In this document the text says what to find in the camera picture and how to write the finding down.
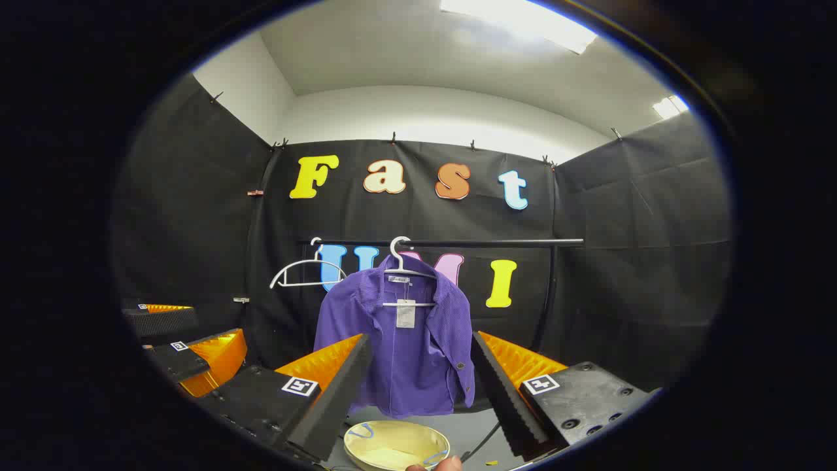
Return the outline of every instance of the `white wall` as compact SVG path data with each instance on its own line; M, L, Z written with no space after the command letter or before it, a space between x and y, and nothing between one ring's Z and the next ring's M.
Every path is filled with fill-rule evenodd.
M193 72L218 102L266 142L276 141L294 91L256 31L205 61Z
M194 72L198 82L266 142L389 139L475 146L562 163L612 140L518 101L427 86L369 86L297 97L260 33Z
M562 163L612 140L518 101L426 86L369 86L299 96L282 118L289 143L389 139L470 145Z

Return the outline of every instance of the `bowl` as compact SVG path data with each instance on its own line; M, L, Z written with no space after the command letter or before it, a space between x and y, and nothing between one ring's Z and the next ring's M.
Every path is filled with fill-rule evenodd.
M450 454L445 435L404 421L358 423L343 436L343 447L363 471L404 471L411 464L432 469Z

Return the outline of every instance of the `shirt sleeve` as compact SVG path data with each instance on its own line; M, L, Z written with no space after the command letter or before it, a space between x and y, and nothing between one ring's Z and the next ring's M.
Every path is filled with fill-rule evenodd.
M470 304L462 292L445 299L432 320L432 333L459 378L465 405L474 403L474 362L470 358Z
M320 317L316 323L314 351L372 330L366 310L357 299L351 283L346 281L337 283L322 300Z

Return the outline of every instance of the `blue letter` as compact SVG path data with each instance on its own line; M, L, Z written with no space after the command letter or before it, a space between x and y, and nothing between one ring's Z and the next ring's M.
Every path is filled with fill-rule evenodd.
M359 246L355 247L355 255L357 255L357 270L368 270L372 268L372 263L375 262L375 257L381 252L375 247Z
M516 170L509 170L498 179L506 192L506 204L513 210L523 210L529 205L526 198L521 198L521 188L526 187L526 180L518 178Z
M330 261L331 263L340 266L343 256L346 255L346 247L344 246L323 246L320 252L320 260ZM340 279L340 272L331 265L326 263L320 264L320 282L335 282ZM331 287L337 283L322 285L326 291L331 291Z

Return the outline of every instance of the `white ceiling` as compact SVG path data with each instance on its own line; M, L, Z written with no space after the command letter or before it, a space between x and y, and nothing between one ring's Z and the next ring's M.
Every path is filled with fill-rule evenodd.
M327 0L284 16L262 39L300 95L369 85L476 91L537 106L605 136L660 120L671 93L644 66L596 38L576 55L477 18L439 11L439 0Z

